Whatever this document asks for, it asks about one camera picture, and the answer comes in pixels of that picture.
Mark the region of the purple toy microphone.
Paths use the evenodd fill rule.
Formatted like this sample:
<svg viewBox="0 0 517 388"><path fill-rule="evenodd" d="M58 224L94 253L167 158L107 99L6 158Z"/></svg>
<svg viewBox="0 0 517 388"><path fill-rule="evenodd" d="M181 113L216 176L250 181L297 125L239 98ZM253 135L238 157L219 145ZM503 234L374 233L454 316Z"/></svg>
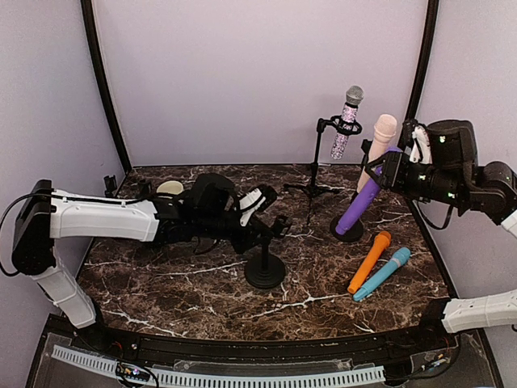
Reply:
<svg viewBox="0 0 517 388"><path fill-rule="evenodd" d="M388 150L382 155L385 155L386 153L402 153L402 151L397 147L389 147ZM339 234L343 234L351 227L351 225L354 224L358 218L362 216L364 211L373 202L381 189L383 188L378 186L372 179L369 178L367 183L363 186L362 190L351 202L347 211L341 216L337 227Z"/></svg>

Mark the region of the pink toy microphone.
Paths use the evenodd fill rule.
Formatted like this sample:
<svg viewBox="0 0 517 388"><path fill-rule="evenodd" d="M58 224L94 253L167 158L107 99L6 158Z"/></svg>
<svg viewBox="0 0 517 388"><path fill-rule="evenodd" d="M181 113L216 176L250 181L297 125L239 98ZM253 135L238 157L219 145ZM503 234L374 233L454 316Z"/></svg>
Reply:
<svg viewBox="0 0 517 388"><path fill-rule="evenodd" d="M397 119L390 114L381 114L374 124L372 144L368 151L368 161L379 158L388 148L397 132Z"/></svg>

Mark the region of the black round-base purple mic stand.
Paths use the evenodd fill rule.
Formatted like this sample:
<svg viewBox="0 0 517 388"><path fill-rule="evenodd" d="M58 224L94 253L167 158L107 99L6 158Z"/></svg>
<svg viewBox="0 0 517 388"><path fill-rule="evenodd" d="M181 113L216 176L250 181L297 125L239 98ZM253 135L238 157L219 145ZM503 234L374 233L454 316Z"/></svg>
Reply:
<svg viewBox="0 0 517 388"><path fill-rule="evenodd" d="M255 238L261 251L259 255L248 259L244 274L246 281L256 289L273 289L280 285L286 275L284 262L269 251L271 240L283 238L290 230L292 221L289 217L279 215L271 226L257 220L258 236Z"/></svg>

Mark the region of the black round-base pink mic stand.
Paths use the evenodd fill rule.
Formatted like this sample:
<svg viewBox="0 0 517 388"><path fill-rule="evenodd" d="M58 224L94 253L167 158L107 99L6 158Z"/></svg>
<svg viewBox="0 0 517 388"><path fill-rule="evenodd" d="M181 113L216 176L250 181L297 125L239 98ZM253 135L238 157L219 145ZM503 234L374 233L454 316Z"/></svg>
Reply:
<svg viewBox="0 0 517 388"><path fill-rule="evenodd" d="M361 150L364 153L363 159L360 163L361 169L365 167L368 161L368 153L371 148L371 140L363 140L361 144ZM340 242L343 243L354 243L359 241L364 234L364 226L360 218L358 218L351 227L346 230L343 234L339 234L337 231L338 223L341 216L336 216L330 221L330 233Z"/></svg>

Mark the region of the orange toy microphone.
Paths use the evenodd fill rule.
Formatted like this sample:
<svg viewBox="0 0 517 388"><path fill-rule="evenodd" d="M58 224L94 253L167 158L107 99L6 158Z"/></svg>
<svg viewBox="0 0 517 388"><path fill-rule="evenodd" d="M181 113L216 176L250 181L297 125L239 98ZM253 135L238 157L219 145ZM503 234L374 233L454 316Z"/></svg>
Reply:
<svg viewBox="0 0 517 388"><path fill-rule="evenodd" d="M368 252L366 258L359 266L355 275L352 277L350 284L348 285L347 291L354 295L362 286L367 279L369 273L375 266L377 260L381 254L387 249L391 243L391 234L387 231L381 231L375 238L374 243Z"/></svg>

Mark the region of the black round-base blue mic stand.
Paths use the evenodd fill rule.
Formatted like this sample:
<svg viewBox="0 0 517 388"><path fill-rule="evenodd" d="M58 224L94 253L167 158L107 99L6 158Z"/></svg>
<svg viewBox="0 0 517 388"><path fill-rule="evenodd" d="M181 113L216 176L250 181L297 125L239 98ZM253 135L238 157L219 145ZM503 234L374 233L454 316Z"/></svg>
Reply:
<svg viewBox="0 0 517 388"><path fill-rule="evenodd" d="M137 182L138 199L148 198L152 193L152 182L148 179L141 179Z"/></svg>

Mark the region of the blue toy microphone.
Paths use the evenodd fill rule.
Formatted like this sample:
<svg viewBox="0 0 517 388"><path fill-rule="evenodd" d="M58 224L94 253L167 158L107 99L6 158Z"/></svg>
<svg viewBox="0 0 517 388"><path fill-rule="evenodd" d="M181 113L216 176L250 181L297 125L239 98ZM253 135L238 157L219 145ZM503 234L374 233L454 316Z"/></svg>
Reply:
<svg viewBox="0 0 517 388"><path fill-rule="evenodd" d="M407 247L402 247L396 251L390 260L379 269L369 280L367 280L360 289L354 293L353 300L360 302L371 293L373 293L380 285L382 285L389 277L391 277L399 268L406 265L410 259L411 252Z"/></svg>

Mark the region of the black round-base orange mic stand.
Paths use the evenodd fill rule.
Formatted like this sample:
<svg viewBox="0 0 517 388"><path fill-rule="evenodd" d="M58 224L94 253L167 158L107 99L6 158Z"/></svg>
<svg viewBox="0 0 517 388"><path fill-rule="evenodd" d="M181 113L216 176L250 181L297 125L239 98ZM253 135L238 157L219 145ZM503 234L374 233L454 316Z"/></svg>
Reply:
<svg viewBox="0 0 517 388"><path fill-rule="evenodd" d="M116 176L115 175L106 175L103 177L103 182L105 186L104 190L104 196L106 198L114 198L118 185L116 182Z"/></svg>

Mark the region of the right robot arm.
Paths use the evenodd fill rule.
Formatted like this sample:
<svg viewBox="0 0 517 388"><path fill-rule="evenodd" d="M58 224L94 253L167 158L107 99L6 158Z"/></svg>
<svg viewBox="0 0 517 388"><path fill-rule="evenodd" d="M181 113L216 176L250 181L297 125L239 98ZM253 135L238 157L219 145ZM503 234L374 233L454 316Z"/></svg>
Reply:
<svg viewBox="0 0 517 388"><path fill-rule="evenodd" d="M460 215L484 213L495 225L516 234L516 174L504 162L479 165L470 121L447 119L424 125L408 120L404 130L422 130L423 139L404 134L403 149L387 150L364 166L378 186L408 200L447 204ZM430 307L441 323L429 319L413 331L412 343L421 351L432 349L443 338L443 329L457 333L516 325L514 290L433 302Z"/></svg>

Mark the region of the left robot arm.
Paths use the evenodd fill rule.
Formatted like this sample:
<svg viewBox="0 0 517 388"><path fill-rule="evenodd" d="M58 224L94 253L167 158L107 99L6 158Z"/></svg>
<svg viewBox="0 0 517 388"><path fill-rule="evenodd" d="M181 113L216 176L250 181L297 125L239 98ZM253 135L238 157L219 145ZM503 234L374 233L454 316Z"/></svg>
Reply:
<svg viewBox="0 0 517 388"><path fill-rule="evenodd" d="M58 258L56 240L125 238L166 245L210 238L229 242L239 255L260 247L260 255L246 263L245 278L257 289L272 289L283 282L286 268L269 246L288 232L290 222L278 216L267 226L256 214L276 198L275 189L264 184L239 196L230 179L215 173L199 175L179 194L155 192L126 200L56 190L42 179L19 198L23 207L15 219L11 275L31 277L70 323L83 329L87 344L96 352L108 352L114 335L101 324L94 302Z"/></svg>

